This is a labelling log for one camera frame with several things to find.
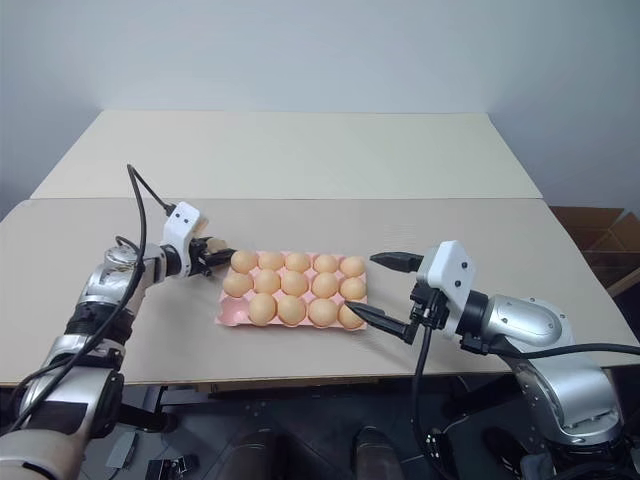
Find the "egg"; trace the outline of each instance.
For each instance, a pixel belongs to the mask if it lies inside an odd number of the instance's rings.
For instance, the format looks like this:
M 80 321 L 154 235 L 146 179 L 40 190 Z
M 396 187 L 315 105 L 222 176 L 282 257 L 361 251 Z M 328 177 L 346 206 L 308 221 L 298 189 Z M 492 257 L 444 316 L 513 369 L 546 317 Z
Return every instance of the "egg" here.
M 341 306 L 340 310 L 338 310 L 338 321 L 344 328 L 348 330 L 358 328 L 364 323 L 364 320 L 353 313 L 353 310 L 351 310 L 346 305 Z
M 273 270 L 261 270 L 253 281 L 257 293 L 272 294 L 280 289 L 280 276 Z
M 311 268 L 309 257 L 304 253 L 290 253 L 284 261 L 284 265 L 294 272 L 304 273 Z
M 309 290 L 307 277 L 299 272 L 284 272 L 282 275 L 282 291 L 299 297 Z
M 258 255 L 247 250 L 238 250 L 231 255 L 231 268 L 238 273 L 249 273 L 258 265 Z
M 329 298 L 338 291 L 338 279 L 333 273 L 319 273 L 313 279 L 311 291 L 316 297 Z
M 297 325 L 307 314 L 304 302 L 293 295 L 285 295 L 278 300 L 278 317 L 286 325 Z
M 318 298 L 309 305 L 309 318 L 318 327 L 327 327 L 338 318 L 338 306 L 329 299 Z
M 217 251 L 224 250 L 227 248 L 227 242 L 220 238 L 211 237 L 207 240 L 207 250 L 211 253 L 216 253 Z
M 276 314 L 276 301 L 267 293 L 259 293 L 249 302 L 249 320 L 254 325 L 265 326 Z
M 253 279 L 250 275 L 230 272 L 222 281 L 222 288 L 227 295 L 240 298 L 253 288 Z
M 364 273 L 364 259 L 362 257 L 347 257 L 340 263 L 340 271 L 346 277 L 359 277 Z
M 318 273 L 333 273 L 338 270 L 338 260 L 333 255 L 318 255 L 313 262 L 313 269 Z
M 346 278 L 340 285 L 340 295 L 347 300 L 360 300 L 367 294 L 367 287 L 359 278 Z
M 260 268 L 279 270 L 284 266 L 284 255 L 280 252 L 263 252 L 258 258 Z

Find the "white table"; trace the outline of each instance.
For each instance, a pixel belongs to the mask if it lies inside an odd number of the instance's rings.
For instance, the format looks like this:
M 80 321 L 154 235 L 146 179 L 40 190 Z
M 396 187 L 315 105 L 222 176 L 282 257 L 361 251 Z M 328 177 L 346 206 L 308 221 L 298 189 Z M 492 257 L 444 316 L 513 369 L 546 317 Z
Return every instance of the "white table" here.
M 0 383 L 40 365 L 113 236 L 138 237 L 126 163 L 166 199 L 193 199 L 233 247 L 368 256 L 458 239 L 477 290 L 557 304 L 577 341 L 637 344 L 486 115 L 105 111 L 0 224 Z M 158 241 L 164 217 L 147 205 Z M 374 329 L 214 324 L 220 276 L 150 290 L 127 344 L 129 382 L 412 373 L 419 341 Z M 407 317 L 412 276 L 370 264 L 368 284 L 371 304 Z M 428 373 L 506 370 L 434 335 Z
M 32 198 L 540 198 L 485 114 L 107 110 Z
M 561 306 L 579 342 L 636 344 L 614 303 L 541 200 L 193 203 L 212 220 L 210 234 L 241 248 L 420 253 L 441 240 L 459 239 L 477 262 L 477 290 L 535 296 Z M 149 238 L 159 239 L 164 217 L 152 201 L 147 206 Z M 318 226 L 305 226 L 308 219 Z M 137 238 L 137 222 L 130 199 L 58 199 L 26 201 L 0 224 L 2 383 L 17 382 L 38 367 L 53 338 L 63 332 L 84 281 L 113 236 Z M 45 232 L 53 235 L 43 238 Z M 415 366 L 419 341 L 409 347 L 372 328 L 345 332 L 216 325 L 220 276 L 170 279 L 149 291 L 127 343 L 127 381 L 406 375 Z M 369 302 L 406 319 L 414 278 L 369 264 Z M 603 365 L 636 361 L 612 354 L 596 358 Z M 505 370 L 495 357 L 463 352 L 456 343 L 434 335 L 428 373 Z

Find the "egg tray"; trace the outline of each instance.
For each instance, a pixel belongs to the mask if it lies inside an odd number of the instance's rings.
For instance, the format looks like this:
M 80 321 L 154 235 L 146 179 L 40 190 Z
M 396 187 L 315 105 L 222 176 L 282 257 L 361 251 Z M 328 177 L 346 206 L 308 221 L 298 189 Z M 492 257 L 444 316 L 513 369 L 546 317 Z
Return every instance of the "egg tray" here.
M 260 255 L 261 253 L 264 253 L 264 252 L 256 251 L 256 253 Z M 286 257 L 290 253 L 294 253 L 294 252 L 280 252 L 280 253 L 282 253 Z M 311 285 L 316 275 L 319 275 L 319 273 L 313 269 L 313 264 L 316 258 L 321 254 L 305 253 L 305 255 L 309 257 L 310 263 L 311 263 L 311 267 L 303 273 L 303 275 L 307 277 L 307 281 L 309 283 L 309 289 L 305 293 L 300 295 L 298 298 L 301 298 L 304 301 L 308 311 L 309 304 L 316 298 L 320 298 L 313 294 L 313 292 L 311 291 Z M 336 260 L 338 260 L 338 265 L 342 263 L 342 260 L 347 258 L 346 255 L 336 255 L 336 254 L 330 254 L 330 255 L 334 257 Z M 255 268 L 249 271 L 249 275 L 251 275 L 251 277 L 255 279 L 256 275 L 258 275 L 258 273 L 260 273 L 261 270 L 262 269 L 259 266 L 256 266 Z M 286 271 L 287 271 L 287 267 L 284 266 L 276 270 L 276 273 L 280 276 L 280 278 L 282 278 L 282 274 L 285 273 Z M 233 269 L 231 267 L 229 267 L 229 272 L 233 272 Z M 342 281 L 346 278 L 346 275 L 340 271 L 340 268 L 338 268 L 338 270 L 334 273 L 334 275 L 338 279 L 338 293 L 336 293 L 332 297 L 329 297 L 329 300 L 332 300 L 333 302 L 335 302 L 336 305 L 338 305 L 338 309 L 340 309 L 340 307 L 345 302 L 345 298 L 342 295 L 340 295 L 340 286 L 342 286 Z M 367 285 L 366 272 L 354 278 L 359 278 L 364 282 L 365 286 Z M 256 295 L 257 293 L 252 289 L 252 290 L 249 290 L 247 293 L 245 293 L 242 297 L 236 298 L 236 297 L 232 297 L 231 295 L 227 294 L 224 290 L 222 290 L 220 294 L 220 300 L 219 300 L 221 311 L 220 311 L 220 314 L 215 318 L 215 322 L 221 325 L 226 325 L 228 327 L 237 327 L 239 325 L 257 326 L 249 319 L 249 302 Z M 277 302 L 278 300 L 280 300 L 282 297 L 286 295 L 287 294 L 280 289 L 276 291 L 272 295 L 272 297 L 275 298 Z M 357 301 L 360 303 L 367 303 L 367 296 L 365 295 L 363 298 Z M 296 328 L 300 326 L 311 326 L 315 328 L 341 328 L 343 330 L 349 330 L 349 331 L 364 330 L 365 328 L 367 328 L 367 324 L 363 323 L 359 327 L 347 329 L 337 319 L 335 322 L 331 323 L 330 325 L 327 325 L 326 327 L 321 327 L 313 323 L 308 315 L 305 316 L 300 321 L 300 323 L 296 325 L 287 325 L 282 320 L 280 320 L 277 312 L 276 312 L 276 316 L 273 317 L 271 321 L 265 326 L 268 327 L 269 325 L 283 325 L 285 327 L 290 327 L 290 328 Z

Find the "dark floor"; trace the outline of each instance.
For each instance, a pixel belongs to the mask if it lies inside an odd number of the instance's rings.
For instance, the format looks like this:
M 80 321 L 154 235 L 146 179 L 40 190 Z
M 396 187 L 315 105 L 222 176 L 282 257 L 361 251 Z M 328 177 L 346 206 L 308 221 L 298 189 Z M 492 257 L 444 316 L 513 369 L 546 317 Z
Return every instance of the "dark floor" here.
M 366 390 L 296 389 L 284 397 L 277 395 L 279 398 L 267 394 L 260 399 L 252 394 L 251 400 L 232 398 L 200 406 L 172 407 L 180 416 L 180 427 L 165 435 L 140 433 L 132 465 L 120 472 L 118 479 L 144 478 L 150 459 L 190 453 L 198 455 L 201 466 L 187 478 L 215 479 L 230 446 L 261 428 L 270 428 L 288 438 L 287 478 L 350 479 L 352 438 L 365 425 L 374 425 L 389 436 L 407 480 L 437 478 L 418 456 L 409 422 L 408 393 Z M 127 401 L 135 404 L 143 395 L 141 387 L 129 388 Z M 425 427 L 443 429 L 447 425 L 440 407 L 448 398 L 449 393 L 422 395 Z M 461 479 L 512 478 L 482 444 L 482 430 L 493 425 L 511 431 L 529 449 L 539 451 L 540 441 L 531 428 L 524 402 L 511 401 L 476 414 L 449 430 Z M 90 444 L 83 465 L 84 478 L 109 477 L 112 470 L 105 468 L 105 461 L 123 431 L 124 427 L 118 427 L 109 437 Z

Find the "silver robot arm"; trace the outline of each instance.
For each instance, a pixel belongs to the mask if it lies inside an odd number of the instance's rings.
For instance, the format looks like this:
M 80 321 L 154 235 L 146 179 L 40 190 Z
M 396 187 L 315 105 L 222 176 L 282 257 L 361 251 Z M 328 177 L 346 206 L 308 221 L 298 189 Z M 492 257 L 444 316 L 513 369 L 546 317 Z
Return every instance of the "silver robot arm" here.
M 471 323 L 463 314 L 460 333 Z M 483 343 L 516 353 L 575 344 L 566 315 L 535 298 L 495 295 L 478 323 L 478 338 Z M 615 391 L 587 355 L 501 358 L 515 374 L 534 421 L 548 441 L 574 449 L 604 445 L 620 437 L 622 423 Z
M 119 373 L 124 345 L 131 336 L 146 290 L 169 276 L 207 274 L 209 267 L 224 263 L 233 252 L 221 241 L 194 238 L 204 225 L 206 219 L 197 209 L 184 202 L 177 205 L 165 224 L 162 246 L 146 246 L 145 270 L 138 287 L 104 339 L 69 371 L 21 429 L 0 437 L 0 478 L 77 478 L 87 443 L 108 435 L 118 420 L 124 385 Z M 128 244 L 107 250 L 104 262 L 82 290 L 65 333 L 54 341 L 44 366 L 75 355 L 106 321 L 123 298 L 136 257 L 136 249 Z M 31 382 L 22 399 L 21 412 L 60 368 Z
M 419 325 L 462 336 L 463 349 L 487 354 L 501 351 L 545 437 L 554 464 L 564 469 L 584 461 L 618 463 L 628 458 L 615 390 L 602 369 L 584 353 L 517 358 L 574 345 L 569 321 L 544 301 L 486 295 L 471 290 L 475 266 L 460 242 L 448 241 L 425 255 L 389 252 L 376 263 L 417 272 L 410 298 L 410 323 L 382 310 L 354 302 L 347 305 L 372 326 L 413 343 Z

